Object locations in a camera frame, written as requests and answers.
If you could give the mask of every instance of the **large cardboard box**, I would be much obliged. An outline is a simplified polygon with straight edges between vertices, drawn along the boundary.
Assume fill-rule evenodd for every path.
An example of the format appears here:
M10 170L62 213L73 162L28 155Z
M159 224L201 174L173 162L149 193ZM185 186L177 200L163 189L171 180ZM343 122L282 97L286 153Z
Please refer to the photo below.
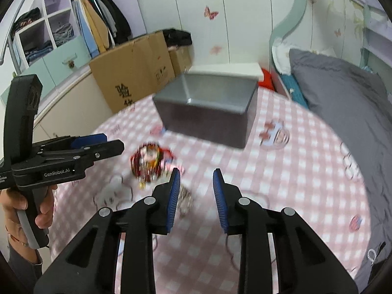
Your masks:
M177 50L169 51L169 54L176 77L191 68L192 61L191 56L189 55L188 46L183 46Z
M160 91L174 78L162 32L148 34L97 56L91 72L114 114Z

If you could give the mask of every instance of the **metal pole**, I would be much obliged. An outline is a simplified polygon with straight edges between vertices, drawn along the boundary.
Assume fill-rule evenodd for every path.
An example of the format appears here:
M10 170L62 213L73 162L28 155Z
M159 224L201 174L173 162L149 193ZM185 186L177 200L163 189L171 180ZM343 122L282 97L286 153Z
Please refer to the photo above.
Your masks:
M8 44L8 48L9 48L9 53L11 54L12 63L14 64L14 67L15 67L15 70L16 70L16 74L20 75L21 74L20 66L18 64L18 60L16 59L14 47L12 45L11 35L8 35L7 44Z
M24 1L25 1L25 0L22 0L22 1L20 2L19 6L18 6L18 9L16 10L16 12L15 12L15 14L14 14L14 17L12 18L11 24L10 24L9 29L8 29L8 32L7 32L7 37L6 37L6 39L5 39L4 43L3 43L3 49L1 50L0 65L3 65L3 63L4 63L4 56L5 56L5 50L6 50L6 48L7 48L8 37L11 36L12 27L13 27L13 25L14 25L14 23L15 23L15 20L16 20L18 14L19 14L20 9L22 8L22 5L23 5Z

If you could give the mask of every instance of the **round table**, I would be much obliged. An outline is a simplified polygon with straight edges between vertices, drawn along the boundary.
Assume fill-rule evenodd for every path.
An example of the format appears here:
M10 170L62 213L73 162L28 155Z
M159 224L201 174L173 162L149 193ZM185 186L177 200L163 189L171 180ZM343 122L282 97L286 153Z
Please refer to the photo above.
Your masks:
M263 207L294 208L354 277L370 239L368 201L355 160L329 126L298 104L263 88L257 100L257 115L243 150L161 132L151 96L108 119L95 133L122 140L125 150L96 162L85 179L59 185L49 235L52 259L98 208L116 210L151 195L151 185L139 189L129 158L143 143L156 141L171 149L184 167L181 181L194 199L189 214L176 215L172 232L155 239L158 294L237 292L239 245L236 239L226 240L220 227L212 189L216 168L226 182ZM116 193L102 197L111 190ZM273 271L276 293L274 263Z

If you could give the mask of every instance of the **mint green drawer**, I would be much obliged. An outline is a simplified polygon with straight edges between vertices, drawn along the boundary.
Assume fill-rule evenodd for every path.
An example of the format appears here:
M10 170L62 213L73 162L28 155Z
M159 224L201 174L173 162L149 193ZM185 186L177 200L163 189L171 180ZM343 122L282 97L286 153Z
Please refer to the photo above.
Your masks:
M72 73L77 72L90 60L89 50L81 35L44 56L45 64L56 85L59 85ZM69 67L69 61L74 62L73 68Z
M56 87L53 82L52 77L50 76L48 69L44 63L44 60L41 58L36 61L33 65L31 65L28 69L26 69L21 75L33 75L36 74L40 79L42 84L42 93L41 99L44 98L48 93ZM1 95L1 99L3 100L4 104L7 104L7 98L9 93L9 87L4 91Z

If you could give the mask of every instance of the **yellow jacket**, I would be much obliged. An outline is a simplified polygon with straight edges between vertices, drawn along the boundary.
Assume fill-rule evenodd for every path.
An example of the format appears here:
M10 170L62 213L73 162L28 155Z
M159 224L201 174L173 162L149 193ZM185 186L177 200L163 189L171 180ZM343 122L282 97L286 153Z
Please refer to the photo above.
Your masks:
M109 31L106 24L99 17L97 12L91 6L89 0L81 0L83 8L86 12L87 21L93 33L95 43L97 43L99 53L102 54L106 52L109 48Z

